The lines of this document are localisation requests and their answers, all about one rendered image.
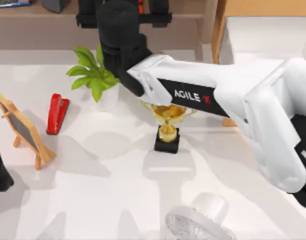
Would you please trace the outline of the wooden and white cabinet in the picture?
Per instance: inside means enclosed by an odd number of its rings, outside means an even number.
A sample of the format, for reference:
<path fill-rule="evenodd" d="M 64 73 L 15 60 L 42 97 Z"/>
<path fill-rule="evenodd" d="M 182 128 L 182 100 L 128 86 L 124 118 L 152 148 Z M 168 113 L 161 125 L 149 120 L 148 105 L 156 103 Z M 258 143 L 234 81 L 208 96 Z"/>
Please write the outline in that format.
<path fill-rule="evenodd" d="M 306 60 L 306 0 L 216 0 L 212 60 L 245 70 L 265 59 Z"/>

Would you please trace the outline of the dark grey box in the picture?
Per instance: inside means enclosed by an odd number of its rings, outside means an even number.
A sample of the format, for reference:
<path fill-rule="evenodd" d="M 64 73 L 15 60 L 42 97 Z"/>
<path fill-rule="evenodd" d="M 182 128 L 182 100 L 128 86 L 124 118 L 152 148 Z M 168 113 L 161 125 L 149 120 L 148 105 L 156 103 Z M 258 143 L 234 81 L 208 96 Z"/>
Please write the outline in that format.
<path fill-rule="evenodd" d="M 44 9 L 59 14 L 65 8 L 66 0 L 41 0 L 41 5 Z"/>

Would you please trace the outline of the wooden framed blackboard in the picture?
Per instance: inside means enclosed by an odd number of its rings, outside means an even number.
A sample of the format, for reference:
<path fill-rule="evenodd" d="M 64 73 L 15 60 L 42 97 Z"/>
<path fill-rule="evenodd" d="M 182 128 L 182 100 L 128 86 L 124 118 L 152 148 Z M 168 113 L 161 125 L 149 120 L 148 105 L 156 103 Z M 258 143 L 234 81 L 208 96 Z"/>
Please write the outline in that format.
<path fill-rule="evenodd" d="M 48 164 L 57 155 L 43 143 L 35 125 L 14 105 L 14 103 L 0 93 L 0 109 L 2 119 L 6 119 L 16 135 L 13 146 L 16 148 L 21 142 L 25 143 L 35 153 L 35 169 L 42 169 L 42 163 Z"/>

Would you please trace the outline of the green plant in white pot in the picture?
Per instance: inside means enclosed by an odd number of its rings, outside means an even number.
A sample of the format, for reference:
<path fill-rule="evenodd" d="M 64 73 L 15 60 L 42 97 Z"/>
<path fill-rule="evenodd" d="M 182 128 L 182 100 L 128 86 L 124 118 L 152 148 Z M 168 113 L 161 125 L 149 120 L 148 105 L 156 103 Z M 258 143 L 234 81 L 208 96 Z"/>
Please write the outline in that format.
<path fill-rule="evenodd" d="M 111 111 L 119 101 L 120 80 L 104 65 L 104 54 L 99 44 L 95 53 L 84 46 L 73 49 L 77 65 L 70 67 L 66 75 L 75 77 L 70 89 L 86 87 L 95 107 L 103 112 Z"/>

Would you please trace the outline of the gold trophy on black base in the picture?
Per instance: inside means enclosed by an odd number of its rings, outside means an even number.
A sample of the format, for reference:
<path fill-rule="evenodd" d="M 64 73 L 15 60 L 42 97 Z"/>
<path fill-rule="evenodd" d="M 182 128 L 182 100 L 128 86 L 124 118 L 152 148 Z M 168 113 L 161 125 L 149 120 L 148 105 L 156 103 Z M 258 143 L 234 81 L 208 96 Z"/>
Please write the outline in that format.
<path fill-rule="evenodd" d="M 154 150 L 157 152 L 176 154 L 179 149 L 180 133 L 175 124 L 182 122 L 184 118 L 197 112 L 196 109 L 187 108 L 175 104 L 161 106 L 150 104 L 143 100 L 140 103 L 144 108 L 153 113 L 159 122 Z"/>

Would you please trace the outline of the red stapler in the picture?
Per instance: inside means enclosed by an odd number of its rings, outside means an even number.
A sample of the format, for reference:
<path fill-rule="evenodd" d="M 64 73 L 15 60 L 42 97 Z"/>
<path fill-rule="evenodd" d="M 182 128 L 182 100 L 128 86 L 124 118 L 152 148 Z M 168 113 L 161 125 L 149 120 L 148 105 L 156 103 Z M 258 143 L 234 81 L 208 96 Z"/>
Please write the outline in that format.
<path fill-rule="evenodd" d="M 57 135 L 60 132 L 70 100 L 62 98 L 59 93 L 54 93 L 50 100 L 46 133 Z"/>

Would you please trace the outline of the blue object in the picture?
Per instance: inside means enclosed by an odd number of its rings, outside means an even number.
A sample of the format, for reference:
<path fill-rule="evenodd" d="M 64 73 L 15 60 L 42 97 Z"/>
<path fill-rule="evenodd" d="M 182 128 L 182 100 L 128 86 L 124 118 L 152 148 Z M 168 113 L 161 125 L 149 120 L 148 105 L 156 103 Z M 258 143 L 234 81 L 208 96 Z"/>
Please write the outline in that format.
<path fill-rule="evenodd" d="M 30 6 L 35 2 L 36 0 L 0 0 L 0 8 Z"/>

